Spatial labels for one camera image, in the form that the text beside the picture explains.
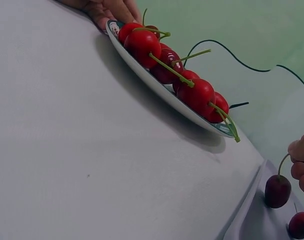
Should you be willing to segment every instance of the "fingernail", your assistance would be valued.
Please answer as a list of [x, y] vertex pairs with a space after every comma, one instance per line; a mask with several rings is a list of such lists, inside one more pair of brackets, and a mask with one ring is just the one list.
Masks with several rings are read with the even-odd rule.
[[296, 148], [296, 145], [297, 145], [298, 141], [299, 141], [299, 140], [296, 140], [296, 141], [292, 142], [292, 143], [288, 146], [288, 148], [287, 148], [288, 154], [290, 154], [290, 155], [292, 154], [293, 150]]

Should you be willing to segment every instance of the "cherry stem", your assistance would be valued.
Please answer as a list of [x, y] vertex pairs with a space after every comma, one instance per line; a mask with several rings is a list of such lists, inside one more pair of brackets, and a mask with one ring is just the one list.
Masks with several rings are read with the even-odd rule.
[[282, 167], [282, 164], [284, 163], [285, 159], [287, 159], [287, 157], [290, 156], [290, 154], [286, 154], [282, 161], [280, 162], [280, 165], [278, 166], [278, 170], [277, 170], [277, 176], [280, 178], [281, 176], [281, 167]]
[[211, 52], [211, 49], [207, 49], [207, 50], [204, 50], [204, 51], [200, 51], [200, 52], [198, 52], [198, 53], [196, 53], [196, 54], [192, 54], [192, 55], [190, 55], [190, 56], [186, 56], [186, 57], [183, 57], [183, 58], [181, 58], [181, 59], [179, 59], [179, 60], [173, 61], [172, 64], [174, 65], [174, 64], [179, 63], [179, 62], [182, 62], [182, 61], [184, 61], [184, 60], [191, 59], [191, 58], [194, 58], [194, 57], [199, 56], [199, 55], [201, 55], [201, 54], [206, 54], [206, 53], [209, 53], [209, 52]]
[[242, 103], [238, 103], [238, 104], [233, 104], [229, 107], [229, 109], [234, 109], [234, 108], [237, 108], [237, 107], [241, 107], [241, 106], [244, 106], [244, 105], [248, 105], [249, 102], [246, 101], [246, 102], [242, 102]]
[[167, 70], [169, 70], [171, 73], [173, 73], [174, 75], [176, 75], [181, 82], [185, 82], [190, 88], [194, 87], [194, 82], [187, 80], [185, 77], [183, 77], [181, 74], [179, 74], [178, 72], [176, 72], [175, 70], [173, 70], [171, 67], [169, 67], [168, 65], [166, 65], [164, 62], [162, 62], [161, 60], [159, 60], [157, 57], [155, 57], [152, 52], [150, 52], [148, 54], [149, 57], [151, 57], [152, 59], [154, 59], [158, 64], [160, 64], [161, 66], [165, 67]]
[[234, 128], [233, 131], [231, 131], [231, 130], [230, 130], [230, 131], [231, 131], [231, 133], [234, 135], [235, 141], [236, 141], [237, 143], [240, 142], [241, 140], [240, 140], [240, 137], [239, 137], [239, 135], [238, 135], [237, 127], [236, 127], [236, 125], [234, 124], [234, 122], [233, 122], [233, 120], [231, 119], [231, 117], [230, 117], [228, 114], [226, 114], [225, 111], [223, 111], [221, 108], [219, 108], [218, 106], [216, 106], [216, 105], [213, 104], [212, 102], [210, 102], [208, 105], [211, 106], [211, 107], [213, 107], [213, 108], [215, 108], [215, 109], [217, 110], [217, 112], [220, 112], [225, 118], [227, 118], [227, 119], [229, 120], [229, 122], [231, 123], [231, 125], [232, 125], [233, 128]]
[[148, 27], [137, 27], [133, 31], [136, 31], [136, 30], [148, 30], [148, 31], [153, 32], [153, 33], [163, 34], [166, 37], [171, 36], [171, 33], [168, 32], [168, 31], [164, 32], [164, 31], [160, 31], [160, 30], [156, 30], [156, 29], [152, 29], [152, 28], [148, 28]]
[[295, 212], [298, 213], [297, 205], [295, 202], [294, 202], [294, 207], [295, 207]]
[[164, 38], [167, 38], [167, 37], [170, 37], [170, 36], [163, 35], [163, 36], [161, 36], [158, 40], [160, 41], [161, 39], [164, 39]]
[[145, 25], [144, 25], [144, 22], [145, 22], [145, 19], [146, 19], [147, 10], [148, 10], [148, 9], [146, 8], [146, 9], [144, 10], [144, 13], [143, 13], [143, 17], [142, 17], [142, 25], [143, 25], [143, 26], [145, 26]]
[[232, 130], [232, 128], [230, 127], [230, 124], [228, 124], [226, 118], [222, 115], [222, 113], [218, 110], [216, 110], [217, 113], [221, 116], [221, 118], [223, 119], [225, 125], [227, 126], [227, 128], [231, 131], [231, 133], [233, 134], [234, 137], [236, 137], [236, 134], [234, 133], [234, 131]]

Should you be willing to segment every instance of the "white plate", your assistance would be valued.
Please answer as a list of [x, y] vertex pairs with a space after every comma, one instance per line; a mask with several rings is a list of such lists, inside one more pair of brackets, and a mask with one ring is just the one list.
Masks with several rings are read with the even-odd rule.
[[304, 211], [298, 198], [292, 192], [287, 203], [278, 209], [264, 204], [266, 182], [277, 172], [269, 160], [261, 165], [223, 240], [292, 240], [287, 226], [296, 214], [295, 205], [298, 212]]
[[127, 65], [140, 77], [140, 79], [151, 88], [157, 95], [159, 95], [164, 101], [166, 101], [170, 106], [184, 115], [186, 118], [190, 119], [195, 124], [200, 127], [207, 129], [211, 132], [219, 134], [224, 137], [233, 138], [233, 134], [230, 132], [229, 128], [224, 123], [212, 124], [194, 112], [191, 108], [185, 105], [181, 100], [179, 100], [175, 94], [171, 91], [169, 86], [164, 86], [158, 80], [150, 74], [148, 70], [143, 68], [120, 44], [118, 40], [118, 33], [123, 23], [119, 21], [110, 20], [106, 23], [106, 30], [109, 38], [112, 41], [115, 49], [118, 51], [123, 60]]

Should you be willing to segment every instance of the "white table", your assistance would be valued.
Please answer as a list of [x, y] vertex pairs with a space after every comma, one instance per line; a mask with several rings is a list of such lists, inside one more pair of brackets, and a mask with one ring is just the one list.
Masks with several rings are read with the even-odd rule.
[[0, 240], [220, 239], [263, 159], [152, 93], [86, 18], [0, 1]]

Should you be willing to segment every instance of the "red cherry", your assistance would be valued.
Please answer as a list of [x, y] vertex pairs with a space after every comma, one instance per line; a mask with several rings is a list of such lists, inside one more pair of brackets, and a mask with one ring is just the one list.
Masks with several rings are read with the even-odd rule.
[[130, 22], [124, 24], [123, 27], [121, 27], [120, 31], [118, 32], [118, 40], [120, 41], [120, 43], [124, 45], [128, 35], [132, 33], [134, 29], [137, 28], [143, 28], [143, 25], [136, 22]]
[[[148, 25], [148, 26], [145, 26], [147, 29], [153, 29], [153, 30], [159, 30], [156, 26], [153, 26], [153, 25]], [[160, 38], [160, 33], [159, 32], [153, 32], [155, 34], [155, 36], [157, 37], [157, 39]]]
[[160, 42], [162, 49], [171, 49], [168, 45], [165, 45], [164, 43]]
[[[181, 73], [181, 75], [184, 78], [189, 79], [189, 80], [190, 79], [199, 79], [200, 78], [194, 71], [187, 70], [187, 69], [184, 69], [183, 72]], [[172, 84], [172, 88], [173, 88], [173, 90], [174, 90], [175, 93], [177, 93], [177, 91], [179, 89], [179, 86], [181, 84], [182, 84], [182, 82], [179, 79]]]
[[[179, 74], [181, 74], [184, 69], [181, 61], [176, 62], [174, 65], [172, 64], [172, 62], [180, 59], [178, 54], [172, 49], [163, 48], [161, 56], [158, 59]], [[151, 68], [150, 73], [162, 84], [172, 84], [178, 80], [178, 77], [175, 74], [160, 64]]]
[[149, 56], [150, 53], [158, 59], [161, 56], [161, 46], [157, 37], [145, 29], [132, 31], [125, 40], [124, 48], [146, 69], [157, 64]]
[[265, 184], [265, 204], [272, 209], [282, 207], [289, 200], [291, 189], [291, 183], [285, 176], [278, 174], [271, 176]]
[[304, 239], [304, 212], [295, 214], [289, 224], [288, 233], [294, 239]]
[[[215, 105], [222, 109], [226, 114], [229, 114], [229, 104], [227, 100], [218, 92], [215, 92]], [[222, 117], [216, 110], [211, 112], [209, 116], [205, 118], [212, 124], [219, 124], [223, 121]]]
[[213, 87], [208, 81], [200, 78], [192, 79], [193, 87], [183, 82], [177, 90], [177, 97], [194, 110], [201, 117], [208, 116], [214, 107], [209, 103], [216, 104], [216, 96]]

